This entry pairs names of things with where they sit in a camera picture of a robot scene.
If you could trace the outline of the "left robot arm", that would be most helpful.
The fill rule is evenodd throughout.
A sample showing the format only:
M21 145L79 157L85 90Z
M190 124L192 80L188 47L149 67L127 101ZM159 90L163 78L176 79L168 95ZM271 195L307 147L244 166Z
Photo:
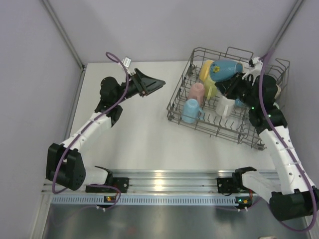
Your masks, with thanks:
M114 77L101 81L100 101L88 121L62 143L53 143L48 148L46 179L64 189L78 190L86 186L86 192L100 189L109 192L114 185L113 173L104 167L89 167L82 153L107 130L111 129L122 114L120 103L140 95L148 96L165 85L164 80L142 73L138 68L119 84Z

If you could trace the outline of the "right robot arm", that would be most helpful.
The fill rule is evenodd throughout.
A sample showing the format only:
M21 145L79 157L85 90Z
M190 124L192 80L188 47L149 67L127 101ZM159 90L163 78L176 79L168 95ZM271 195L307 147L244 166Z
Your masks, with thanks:
M268 202L278 221L312 216L317 217L319 190L304 171L291 142L287 121L276 106L280 87L275 78L263 78L241 73L215 85L222 96L239 99L248 108L248 118L265 144L275 166L280 183L273 184L255 168L244 167L233 172L233 186L239 192L250 189Z

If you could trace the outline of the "dark blue mug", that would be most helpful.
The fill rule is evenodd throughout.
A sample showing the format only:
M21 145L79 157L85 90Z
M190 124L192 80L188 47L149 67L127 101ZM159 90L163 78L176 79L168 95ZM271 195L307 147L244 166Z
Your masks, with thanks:
M215 82L227 80L241 72L243 72L243 65L233 60L213 61L209 68L209 76Z

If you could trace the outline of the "pink mug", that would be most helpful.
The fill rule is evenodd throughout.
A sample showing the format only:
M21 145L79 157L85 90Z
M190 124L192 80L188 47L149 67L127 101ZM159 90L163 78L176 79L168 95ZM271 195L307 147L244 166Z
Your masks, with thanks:
M205 87L202 83L195 83L191 86L187 99L195 99L201 105L204 101Z

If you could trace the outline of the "beige tumbler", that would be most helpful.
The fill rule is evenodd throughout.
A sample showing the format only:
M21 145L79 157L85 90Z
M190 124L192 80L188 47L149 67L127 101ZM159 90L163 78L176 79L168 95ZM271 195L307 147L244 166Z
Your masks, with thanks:
M275 94L275 99L281 94L281 87L279 85L276 85L277 87L277 91L276 91L276 94Z

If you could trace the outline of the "yellow mug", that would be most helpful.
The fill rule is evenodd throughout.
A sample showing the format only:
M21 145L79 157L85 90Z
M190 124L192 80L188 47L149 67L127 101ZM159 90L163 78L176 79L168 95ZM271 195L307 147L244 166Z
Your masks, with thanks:
M206 80L206 78L207 78L207 76L209 75L209 70L210 70L210 66L211 66L211 64L213 63L214 61L213 60L206 60L204 63L203 63L203 65L202 65L202 67L201 67L201 70L200 70L200 73L199 73L199 79L201 80L201 81L205 81Z

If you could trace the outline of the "pale yellow-green mug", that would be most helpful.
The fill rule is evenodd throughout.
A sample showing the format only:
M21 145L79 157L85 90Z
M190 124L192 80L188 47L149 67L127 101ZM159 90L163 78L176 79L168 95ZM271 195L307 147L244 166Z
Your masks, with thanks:
M214 98L218 93L218 89L213 80L206 79L204 82L204 88L205 88L204 94L207 100Z

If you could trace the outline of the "white mug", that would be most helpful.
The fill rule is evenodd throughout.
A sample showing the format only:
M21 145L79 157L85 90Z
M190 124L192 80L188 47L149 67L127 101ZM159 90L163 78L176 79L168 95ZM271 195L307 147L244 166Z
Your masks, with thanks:
M235 106L235 100L228 99L225 96L220 96L216 106L216 113L221 117L228 117L230 116L231 112L233 111Z

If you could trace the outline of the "light blue mug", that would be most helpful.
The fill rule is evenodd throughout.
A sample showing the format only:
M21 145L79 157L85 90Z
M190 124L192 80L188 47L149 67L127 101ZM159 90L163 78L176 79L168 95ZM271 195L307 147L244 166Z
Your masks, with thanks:
M196 120L204 120L204 111L196 99L189 99L183 107L181 119L186 123L195 123Z

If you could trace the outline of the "blue butterfly mug orange inside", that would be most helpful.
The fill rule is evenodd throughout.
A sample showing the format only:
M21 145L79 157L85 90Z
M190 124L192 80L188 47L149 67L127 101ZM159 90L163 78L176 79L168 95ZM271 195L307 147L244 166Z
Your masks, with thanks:
M240 99L236 99L235 106L242 108L242 107L245 107L245 104Z

